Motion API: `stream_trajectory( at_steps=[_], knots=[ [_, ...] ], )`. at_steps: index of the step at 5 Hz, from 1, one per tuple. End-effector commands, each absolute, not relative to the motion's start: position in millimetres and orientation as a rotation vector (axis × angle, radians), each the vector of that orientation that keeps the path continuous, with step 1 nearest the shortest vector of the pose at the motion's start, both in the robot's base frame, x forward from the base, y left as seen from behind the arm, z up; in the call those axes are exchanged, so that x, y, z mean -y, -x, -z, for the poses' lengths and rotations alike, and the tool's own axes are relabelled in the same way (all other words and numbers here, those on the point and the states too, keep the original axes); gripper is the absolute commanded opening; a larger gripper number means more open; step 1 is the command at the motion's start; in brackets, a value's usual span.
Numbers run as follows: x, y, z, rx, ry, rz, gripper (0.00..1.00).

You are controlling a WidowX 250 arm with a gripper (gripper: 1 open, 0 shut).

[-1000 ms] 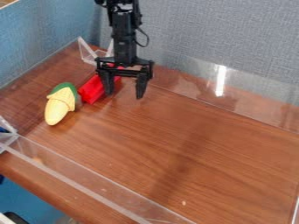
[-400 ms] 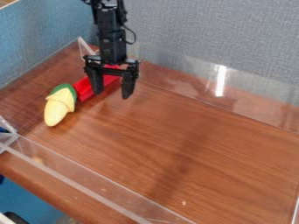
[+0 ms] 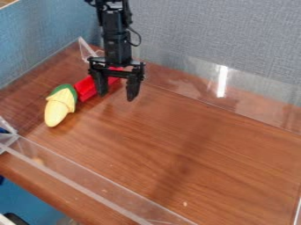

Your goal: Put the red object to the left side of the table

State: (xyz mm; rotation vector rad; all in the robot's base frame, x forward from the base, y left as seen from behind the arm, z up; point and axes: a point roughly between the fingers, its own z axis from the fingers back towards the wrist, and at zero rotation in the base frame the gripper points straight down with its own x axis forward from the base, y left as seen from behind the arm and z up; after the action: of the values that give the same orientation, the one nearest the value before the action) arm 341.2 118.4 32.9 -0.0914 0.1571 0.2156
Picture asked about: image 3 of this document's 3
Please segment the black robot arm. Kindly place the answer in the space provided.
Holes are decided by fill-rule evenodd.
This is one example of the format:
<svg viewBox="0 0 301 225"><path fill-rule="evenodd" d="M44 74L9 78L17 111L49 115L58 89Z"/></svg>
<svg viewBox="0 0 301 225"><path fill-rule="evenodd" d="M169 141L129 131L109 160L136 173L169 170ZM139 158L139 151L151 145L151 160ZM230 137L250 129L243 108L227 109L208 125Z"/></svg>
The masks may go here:
<svg viewBox="0 0 301 225"><path fill-rule="evenodd" d="M131 48L140 43L131 42L131 33L140 35L131 28L131 7L128 0L84 0L94 8L101 38L104 56L89 56L88 73L92 76L96 91L101 97L108 93L108 78L127 80L127 100L132 101L140 91L140 82L144 79L144 62L131 58Z"/></svg>

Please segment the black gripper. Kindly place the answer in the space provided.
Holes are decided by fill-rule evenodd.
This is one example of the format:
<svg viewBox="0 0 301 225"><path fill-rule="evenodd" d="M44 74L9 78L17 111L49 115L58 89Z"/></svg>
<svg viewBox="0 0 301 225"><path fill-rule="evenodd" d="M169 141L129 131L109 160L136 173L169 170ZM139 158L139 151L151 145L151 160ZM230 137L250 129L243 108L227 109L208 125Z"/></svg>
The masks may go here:
<svg viewBox="0 0 301 225"><path fill-rule="evenodd" d="M92 77L97 94L104 97L108 93L108 77L127 79L127 100L132 101L139 95L140 81L144 79L144 62L129 60L124 64L112 64L103 57L89 57L88 74Z"/></svg>

